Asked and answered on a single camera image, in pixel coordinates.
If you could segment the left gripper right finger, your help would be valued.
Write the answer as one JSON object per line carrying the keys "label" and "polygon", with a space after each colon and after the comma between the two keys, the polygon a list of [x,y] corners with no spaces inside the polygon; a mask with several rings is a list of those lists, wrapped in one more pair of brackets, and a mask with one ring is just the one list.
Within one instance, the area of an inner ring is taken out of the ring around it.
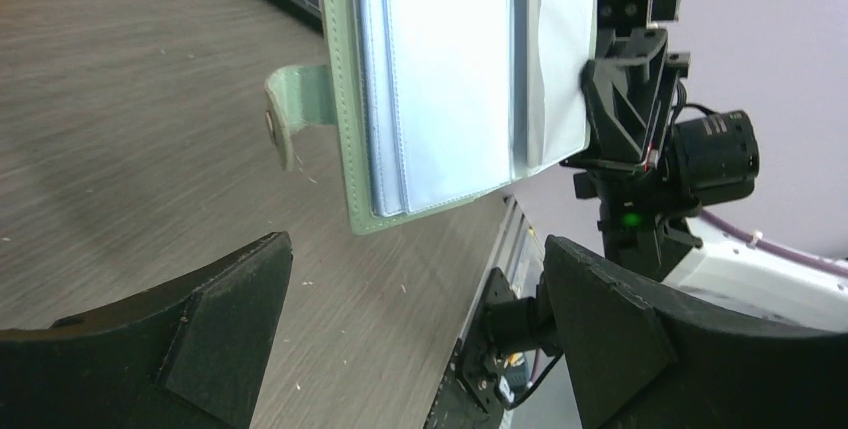
{"label": "left gripper right finger", "polygon": [[586,428],[843,428],[847,337],[755,318],[545,243],[550,293]]}

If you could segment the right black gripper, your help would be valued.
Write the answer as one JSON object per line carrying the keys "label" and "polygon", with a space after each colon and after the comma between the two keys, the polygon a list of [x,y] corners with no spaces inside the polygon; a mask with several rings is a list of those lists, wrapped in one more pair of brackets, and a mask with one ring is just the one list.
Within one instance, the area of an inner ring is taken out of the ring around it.
{"label": "right black gripper", "polygon": [[580,76],[589,145],[561,161],[575,193],[600,200],[598,229],[612,262],[660,281],[700,249],[688,219],[750,195],[759,148],[748,115],[689,101],[688,61],[665,54],[668,32],[601,29]]}

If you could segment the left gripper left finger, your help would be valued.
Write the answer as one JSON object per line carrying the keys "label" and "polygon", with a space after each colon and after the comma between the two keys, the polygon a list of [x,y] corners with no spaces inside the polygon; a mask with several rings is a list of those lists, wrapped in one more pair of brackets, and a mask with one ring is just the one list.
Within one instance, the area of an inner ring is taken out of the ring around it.
{"label": "left gripper left finger", "polygon": [[246,428],[292,266],[285,232],[176,279],[1,334],[5,428]]}

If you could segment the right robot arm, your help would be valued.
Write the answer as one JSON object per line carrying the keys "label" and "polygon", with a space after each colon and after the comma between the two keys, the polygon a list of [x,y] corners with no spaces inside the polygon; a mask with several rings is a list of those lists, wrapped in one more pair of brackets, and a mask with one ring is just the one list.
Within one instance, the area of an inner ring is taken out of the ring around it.
{"label": "right robot arm", "polygon": [[708,302],[763,319],[847,328],[847,266],[766,241],[710,207],[752,194],[750,117],[691,107],[685,53],[659,28],[603,29],[581,76],[591,142],[565,160],[575,193],[600,202],[605,256]]}

